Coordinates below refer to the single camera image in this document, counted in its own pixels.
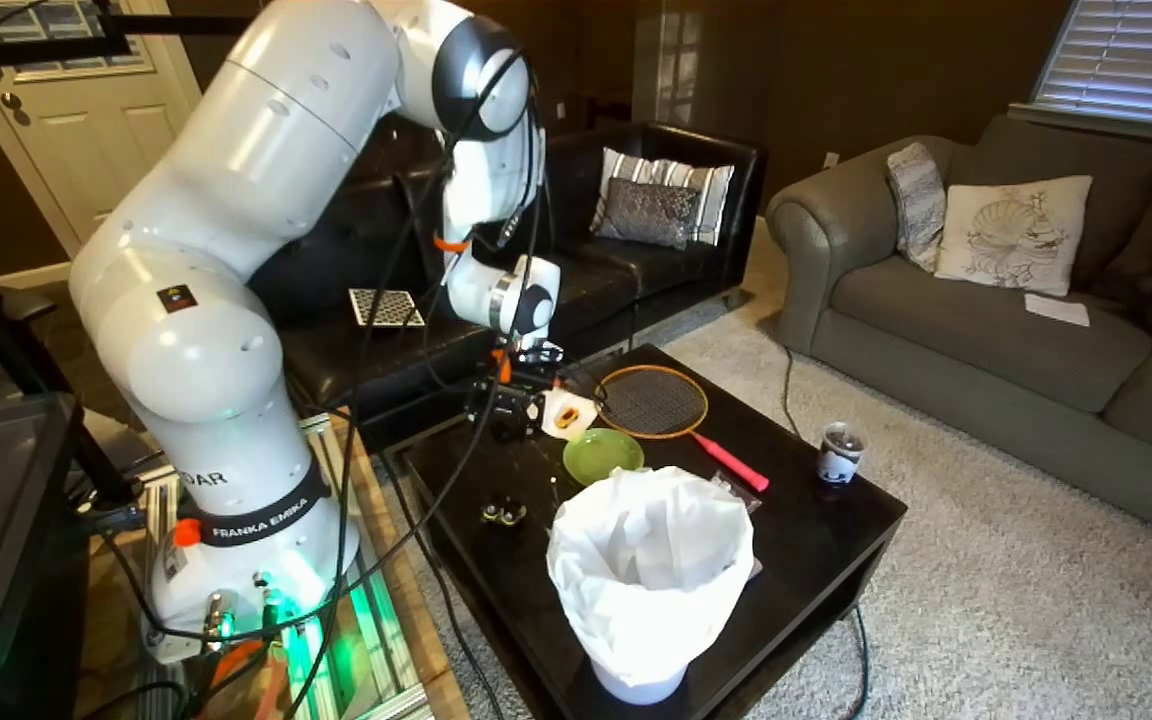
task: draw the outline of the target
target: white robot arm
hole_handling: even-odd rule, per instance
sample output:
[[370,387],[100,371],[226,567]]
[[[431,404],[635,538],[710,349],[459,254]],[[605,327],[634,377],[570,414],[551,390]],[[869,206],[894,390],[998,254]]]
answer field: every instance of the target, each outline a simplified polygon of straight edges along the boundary
[[[454,307],[515,343],[548,338],[562,271],[521,261],[510,276],[470,250],[475,225],[510,219],[542,185],[543,140],[515,47],[446,0],[270,3],[69,276],[100,362],[200,508],[200,534],[152,570],[170,627],[206,631],[219,606],[253,631],[274,591],[312,610],[354,562],[357,533],[320,487],[282,337],[246,284],[316,225],[383,113],[454,147]],[[195,639],[155,643],[159,660],[194,651]]]

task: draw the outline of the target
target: red handle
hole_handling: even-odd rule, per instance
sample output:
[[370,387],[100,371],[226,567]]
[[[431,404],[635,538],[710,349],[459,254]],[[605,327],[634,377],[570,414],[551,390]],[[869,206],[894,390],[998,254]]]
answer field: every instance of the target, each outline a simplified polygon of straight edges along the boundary
[[739,454],[731,454],[720,441],[710,441],[700,431],[694,431],[694,441],[716,460],[726,465],[739,482],[748,482],[751,491],[767,491],[767,475],[748,467]]

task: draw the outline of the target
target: beige carpet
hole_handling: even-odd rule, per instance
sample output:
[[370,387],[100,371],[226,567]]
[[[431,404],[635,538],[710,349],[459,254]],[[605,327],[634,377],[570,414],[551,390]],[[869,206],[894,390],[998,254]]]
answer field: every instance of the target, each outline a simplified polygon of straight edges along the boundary
[[[759,239],[751,269],[775,265]],[[775,304],[775,276],[748,276],[748,304],[700,304],[644,338],[783,421],[790,362],[759,330]],[[808,441],[830,421],[857,422],[864,475],[907,502],[861,599],[873,649],[864,717],[1152,717],[1152,526],[812,358],[791,362],[790,404]],[[526,717],[475,631],[474,651],[503,717]],[[459,678],[475,717],[492,717],[481,678]],[[851,627],[836,623],[751,717],[836,720],[857,683]]]

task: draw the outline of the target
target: soda can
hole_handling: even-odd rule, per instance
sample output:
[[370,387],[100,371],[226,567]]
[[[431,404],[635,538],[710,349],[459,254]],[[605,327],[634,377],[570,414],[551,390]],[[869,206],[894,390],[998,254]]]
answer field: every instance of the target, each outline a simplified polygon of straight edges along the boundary
[[864,441],[849,422],[833,422],[819,434],[817,475],[825,482],[851,482],[861,470],[861,452],[864,452]]

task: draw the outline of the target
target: green bowl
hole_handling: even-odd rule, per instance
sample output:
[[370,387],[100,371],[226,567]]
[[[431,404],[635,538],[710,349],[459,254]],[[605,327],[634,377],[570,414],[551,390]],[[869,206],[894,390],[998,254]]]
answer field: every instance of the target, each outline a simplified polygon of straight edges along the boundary
[[644,447],[627,431],[588,427],[563,447],[563,467],[577,482],[614,475],[614,467],[644,467]]

